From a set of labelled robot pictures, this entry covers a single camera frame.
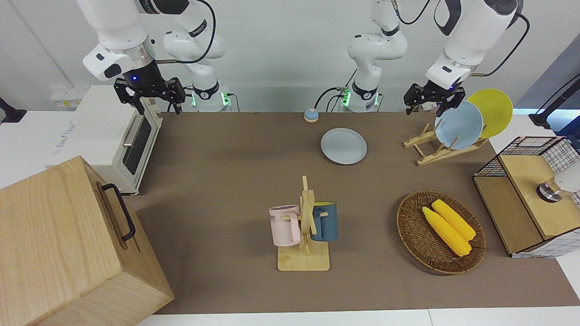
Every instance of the light blue plate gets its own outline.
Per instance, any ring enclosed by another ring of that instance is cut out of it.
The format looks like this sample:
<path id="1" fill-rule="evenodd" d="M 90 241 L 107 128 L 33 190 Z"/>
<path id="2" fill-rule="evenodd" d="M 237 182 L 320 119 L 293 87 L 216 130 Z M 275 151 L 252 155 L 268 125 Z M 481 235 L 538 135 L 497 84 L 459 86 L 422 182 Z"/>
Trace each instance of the light blue plate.
<path id="1" fill-rule="evenodd" d="M 462 101 L 459 107 L 451 108 L 435 119 L 435 125 L 443 120 L 435 134 L 437 139 L 445 146 L 451 146 L 451 143 L 459 136 L 459 140 L 451 147 L 454 150 L 460 150 L 471 146 L 477 141 L 483 130 L 483 117 L 477 107 L 467 101 Z"/>
<path id="2" fill-rule="evenodd" d="M 342 165 L 355 164 L 367 154 L 367 143 L 356 131 L 335 128 L 327 131 L 320 141 L 322 152 L 331 161 Z"/>

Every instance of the white wall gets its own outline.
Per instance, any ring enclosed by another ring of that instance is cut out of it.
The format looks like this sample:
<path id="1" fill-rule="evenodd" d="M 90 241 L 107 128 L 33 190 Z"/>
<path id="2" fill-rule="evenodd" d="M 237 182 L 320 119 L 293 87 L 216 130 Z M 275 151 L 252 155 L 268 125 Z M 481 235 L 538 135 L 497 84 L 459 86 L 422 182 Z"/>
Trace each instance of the white wall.
<path id="1" fill-rule="evenodd" d="M 400 9 L 406 19 L 414 17 L 424 0 L 405 0 Z M 433 23 L 432 1 L 422 17 L 401 30 L 409 40 L 407 55 L 381 62 L 383 77 L 379 90 L 386 100 L 382 110 L 401 110 L 402 96 L 413 83 L 425 83 L 424 74 L 445 43 Z M 0 21 L 16 19 L 13 4 L 30 29 L 41 40 L 18 41 L 8 23 L 0 26 L 0 93 L 17 105 L 49 109 L 50 87 L 68 78 L 75 86 L 98 84 L 82 66 L 82 58 L 96 45 L 96 34 L 84 20 L 75 0 L 0 0 Z M 371 0 L 211 0 L 216 10 L 217 31 L 227 42 L 224 58 L 215 61 L 219 78 L 240 97 L 244 111 L 302 111 L 312 106 L 326 88 L 344 85 L 355 69 L 346 53 L 350 37 L 361 32 L 378 32 L 370 20 Z M 532 23 L 528 38 L 503 69 L 488 78 L 471 78 L 464 83 L 468 94 L 482 88 L 504 90 L 514 102 L 542 75 L 580 31 L 577 0 L 527 0 L 524 14 Z M 157 58 L 169 56 L 160 47 L 165 31 L 176 28 L 171 18 L 142 15 L 156 44 Z M 511 50 L 524 24 L 514 25 L 491 50 L 479 72 L 493 69 Z M 30 60 L 30 48 L 43 47 L 43 60 Z M 50 58 L 54 58 L 55 67 Z M 31 80 L 36 71 L 46 70 Z M 178 76 L 184 84 L 187 73 L 179 65 L 163 65 L 165 78 Z M 12 80 L 5 81 L 5 76 Z"/>

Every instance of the oven door handle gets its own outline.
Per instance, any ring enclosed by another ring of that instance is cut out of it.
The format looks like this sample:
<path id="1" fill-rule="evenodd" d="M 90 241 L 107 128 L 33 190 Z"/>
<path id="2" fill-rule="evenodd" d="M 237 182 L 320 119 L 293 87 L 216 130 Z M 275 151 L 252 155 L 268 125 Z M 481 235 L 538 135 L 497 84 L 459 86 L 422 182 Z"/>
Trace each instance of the oven door handle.
<path id="1" fill-rule="evenodd" d="M 134 117 L 133 122 L 131 123 L 131 127 L 129 128 L 129 132 L 125 136 L 125 140 L 123 140 L 123 147 L 133 147 L 135 145 L 137 135 L 139 134 L 139 129 L 141 129 L 141 125 L 143 124 L 144 119 L 145 117 L 142 115 L 137 115 Z"/>
<path id="2" fill-rule="evenodd" d="M 135 236 L 135 224 L 133 224 L 133 220 L 131 219 L 131 215 L 129 214 L 129 210 L 125 205 L 125 201 L 121 197 L 121 192 L 116 185 L 112 183 L 107 183 L 101 187 L 103 191 L 107 191 L 109 189 L 115 190 L 115 194 L 117 195 L 117 199 L 119 199 L 119 203 L 121 204 L 121 208 L 123 209 L 123 213 L 125 214 L 125 218 L 127 219 L 127 224 L 129 225 L 129 233 L 121 237 L 121 240 L 127 242 L 129 239 Z"/>

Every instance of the yellow corn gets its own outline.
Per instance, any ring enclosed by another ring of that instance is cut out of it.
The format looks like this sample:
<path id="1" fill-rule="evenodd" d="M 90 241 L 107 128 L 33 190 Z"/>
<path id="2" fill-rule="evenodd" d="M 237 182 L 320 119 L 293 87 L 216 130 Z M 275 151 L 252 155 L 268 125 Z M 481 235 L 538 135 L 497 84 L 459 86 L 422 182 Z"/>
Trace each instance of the yellow corn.
<path id="1" fill-rule="evenodd" d="M 423 214 L 427 222 L 433 227 L 439 237 L 459 257 L 463 257 L 471 251 L 469 242 L 465 240 L 445 219 L 433 212 L 428 207 L 423 207 Z"/>
<path id="2" fill-rule="evenodd" d="M 451 226 L 465 238 L 465 240 L 473 240 L 475 237 L 475 230 L 469 225 L 453 208 L 449 207 L 444 201 L 437 199 L 431 204 L 433 210 L 441 215 Z"/>

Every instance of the mug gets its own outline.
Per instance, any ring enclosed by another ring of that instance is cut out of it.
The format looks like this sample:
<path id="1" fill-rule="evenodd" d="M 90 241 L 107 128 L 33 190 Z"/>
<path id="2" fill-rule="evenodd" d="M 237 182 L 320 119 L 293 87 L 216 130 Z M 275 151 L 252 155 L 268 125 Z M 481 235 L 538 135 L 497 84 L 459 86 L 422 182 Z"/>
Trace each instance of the mug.
<path id="1" fill-rule="evenodd" d="M 338 216 L 336 203 L 333 201 L 319 201 L 314 203 L 312 212 L 316 234 L 310 233 L 314 241 L 333 241 L 338 238 Z"/>
<path id="2" fill-rule="evenodd" d="M 299 244 L 302 239 L 298 214 L 298 205 L 283 205 L 272 207 L 270 213 L 270 226 L 272 228 L 272 239 L 277 247 L 287 247 Z"/>

